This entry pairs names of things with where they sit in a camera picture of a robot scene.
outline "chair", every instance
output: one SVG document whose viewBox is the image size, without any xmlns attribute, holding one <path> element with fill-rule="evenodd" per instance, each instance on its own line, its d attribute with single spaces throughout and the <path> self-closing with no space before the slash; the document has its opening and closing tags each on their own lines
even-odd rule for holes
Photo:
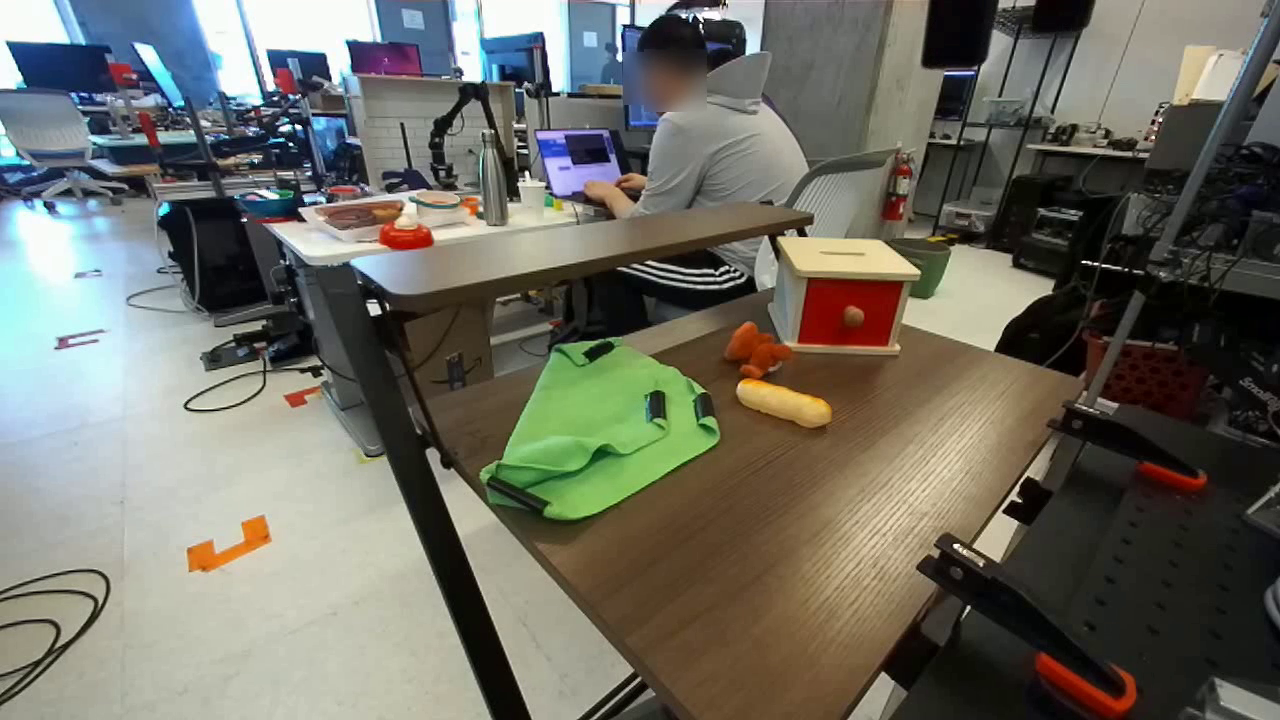
<svg viewBox="0 0 1280 720">
<path fill-rule="evenodd" d="M 790 209 L 813 210 L 810 237 L 876 237 L 898 150 L 863 150 L 815 164 L 801 177 Z M 758 289 L 775 282 L 775 246 L 758 251 Z"/>
<path fill-rule="evenodd" d="M 36 178 L 19 184 L 19 194 L 52 210 L 58 194 L 112 194 L 128 184 L 98 178 L 88 167 L 88 121 L 63 91 L 0 91 L 0 123 L 15 150 L 36 164 Z"/>
</svg>

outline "gray floor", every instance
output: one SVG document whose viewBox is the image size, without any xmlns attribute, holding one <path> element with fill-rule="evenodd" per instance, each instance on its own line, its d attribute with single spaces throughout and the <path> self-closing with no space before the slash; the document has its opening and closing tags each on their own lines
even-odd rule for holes
<svg viewBox="0 0 1280 720">
<path fill-rule="evenodd" d="M 483 716 L 387 462 L 364 460 L 323 398 L 286 403 L 317 381 L 280 370 L 240 411 L 182 411 L 228 375 L 198 359 L 228 333 L 158 273 L 152 210 L 147 199 L 63 205 L 58 220 L 0 205 L 0 583 L 78 564 L 117 578 L 101 629 L 0 716 Z M 141 301 L 152 310 L 125 304 L 136 289 L 160 289 Z M 955 246 L 940 294 L 910 320 L 988 348 L 1045 289 L 1007 255 Z M 68 333 L 101 335 L 58 351 Z M 455 476 L 444 493 L 533 710 L 576 716 L 627 674 Z M 259 513 L 263 552 L 189 573 L 189 542 L 228 542 Z M 8 635 L 0 670 L 36 644 Z"/>
</svg>

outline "man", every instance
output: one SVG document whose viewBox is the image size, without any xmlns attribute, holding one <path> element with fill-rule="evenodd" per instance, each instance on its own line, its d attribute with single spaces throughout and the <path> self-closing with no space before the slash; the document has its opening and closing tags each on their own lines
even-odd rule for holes
<svg viewBox="0 0 1280 720">
<path fill-rule="evenodd" d="M 680 210 L 720 205 L 783 205 L 810 170 L 794 127 L 766 104 L 773 56 L 717 60 L 703 32 L 683 16 L 659 16 L 644 40 L 683 44 L 683 109 L 663 110 L 650 150 L 650 177 L 592 184 L 590 194 L 613 217 Z M 723 244 L 680 259 L 642 259 L 592 278 L 604 333 L 644 329 L 644 294 L 707 307 L 749 294 L 762 241 Z"/>
</svg>

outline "red box with white lid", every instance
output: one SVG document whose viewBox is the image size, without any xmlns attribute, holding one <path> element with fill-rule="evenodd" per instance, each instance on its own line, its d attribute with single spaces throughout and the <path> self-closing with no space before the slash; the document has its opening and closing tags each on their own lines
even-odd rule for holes
<svg viewBox="0 0 1280 720">
<path fill-rule="evenodd" d="M 783 237 L 767 314 L 801 351 L 893 355 L 913 278 L 918 262 L 881 241 Z"/>
</svg>

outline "green cloth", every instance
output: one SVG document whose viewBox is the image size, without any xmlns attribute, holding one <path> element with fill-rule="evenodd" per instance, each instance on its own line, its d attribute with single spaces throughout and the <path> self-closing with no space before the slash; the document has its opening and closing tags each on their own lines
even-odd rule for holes
<svg viewBox="0 0 1280 720">
<path fill-rule="evenodd" d="M 584 518 L 717 443 L 707 391 L 683 370 L 615 341 L 559 345 L 482 479 L 491 502 Z"/>
</svg>

